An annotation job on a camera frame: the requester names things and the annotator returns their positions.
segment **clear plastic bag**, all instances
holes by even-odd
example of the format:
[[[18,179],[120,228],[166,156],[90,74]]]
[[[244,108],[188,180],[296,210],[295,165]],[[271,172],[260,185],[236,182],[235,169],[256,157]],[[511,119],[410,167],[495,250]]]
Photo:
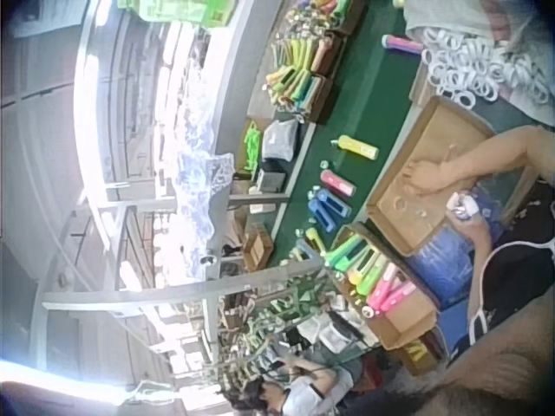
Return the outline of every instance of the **clear plastic bag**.
[[[291,162],[295,155],[298,121],[275,120],[264,130],[262,159],[283,159]]]
[[[177,218],[172,222],[179,237],[187,278],[205,280],[206,245],[214,234],[209,216],[210,199],[226,188],[234,173],[231,153],[214,155],[211,96],[201,68],[191,62],[183,77],[174,126],[163,126],[175,158],[167,167],[177,197]]]

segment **green conveyor belt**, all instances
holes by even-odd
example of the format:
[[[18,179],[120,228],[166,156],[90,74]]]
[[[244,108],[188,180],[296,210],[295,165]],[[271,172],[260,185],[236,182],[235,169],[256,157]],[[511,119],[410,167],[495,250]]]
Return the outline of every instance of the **green conveyor belt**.
[[[287,258],[296,241],[295,229],[307,229],[310,217],[307,191],[321,185],[320,162],[328,160],[333,170],[354,183],[356,193],[347,202],[354,220],[376,182],[395,143],[410,108],[408,93],[415,78],[419,57],[386,50],[382,36],[403,36],[405,22],[402,10],[394,9],[389,0],[369,2],[369,10],[359,30],[349,40],[336,77],[337,99],[333,112],[324,126],[315,131],[297,183],[287,205],[283,222],[275,239],[271,265]],[[379,157],[370,161],[352,153],[333,148],[330,141],[341,134],[368,142],[380,149]],[[330,246],[335,232],[319,232]]]

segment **worker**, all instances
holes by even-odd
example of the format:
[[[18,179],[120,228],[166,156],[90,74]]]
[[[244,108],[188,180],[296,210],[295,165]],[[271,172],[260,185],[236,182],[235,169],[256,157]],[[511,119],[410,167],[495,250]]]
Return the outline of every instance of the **worker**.
[[[341,367],[330,368],[288,355],[284,360],[287,368],[304,370],[289,388],[264,380],[250,381],[244,389],[245,402],[254,410],[274,412],[283,416],[312,416],[328,412],[354,386],[351,374]]]
[[[402,174],[408,192],[426,195],[463,179],[526,165],[534,167],[543,180],[535,185],[512,229],[498,244],[553,242],[555,138],[541,127],[515,128],[440,164],[411,162]],[[484,218],[477,214],[465,222],[450,212],[447,217],[474,245],[469,335],[457,344],[433,387],[412,394],[371,393],[357,399],[345,415],[486,416],[551,411],[555,248],[514,245],[500,250],[486,265],[493,242]],[[474,319],[480,314],[483,321]]]

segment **cardboard tray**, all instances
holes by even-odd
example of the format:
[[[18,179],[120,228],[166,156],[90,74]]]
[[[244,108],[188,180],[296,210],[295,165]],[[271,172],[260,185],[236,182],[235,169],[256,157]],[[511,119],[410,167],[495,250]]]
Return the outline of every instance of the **cardboard tray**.
[[[338,282],[336,279],[332,279],[337,289],[359,313],[386,350],[402,348],[435,327],[437,322],[437,299],[433,297],[429,289],[420,282],[406,264],[394,252],[389,250],[373,236],[362,224],[355,223],[352,225],[345,225],[338,232],[332,248],[337,247],[342,241],[352,235],[353,232],[364,237],[381,253],[389,257],[389,260],[399,267],[404,277],[413,282],[418,288],[387,314],[367,319],[362,316],[362,307],[364,305],[356,305],[356,299],[350,295],[354,286],[348,280]]]
[[[461,181],[425,197],[411,196],[401,175],[405,165],[412,160],[454,159],[493,135],[484,121],[448,99],[433,97],[424,107],[366,205],[369,218],[403,256],[417,252],[443,226],[453,192],[474,182]]]

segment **blue marker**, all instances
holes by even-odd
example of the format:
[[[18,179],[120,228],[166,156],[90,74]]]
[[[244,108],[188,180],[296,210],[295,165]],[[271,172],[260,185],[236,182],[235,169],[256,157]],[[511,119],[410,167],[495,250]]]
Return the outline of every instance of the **blue marker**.
[[[317,198],[323,202],[326,208],[330,208],[340,217],[346,218],[350,215],[350,206],[345,204],[340,198],[336,197],[327,189],[318,191]]]
[[[336,222],[317,199],[314,198],[309,201],[309,210],[314,213],[314,216],[326,232],[332,232],[337,227]]]

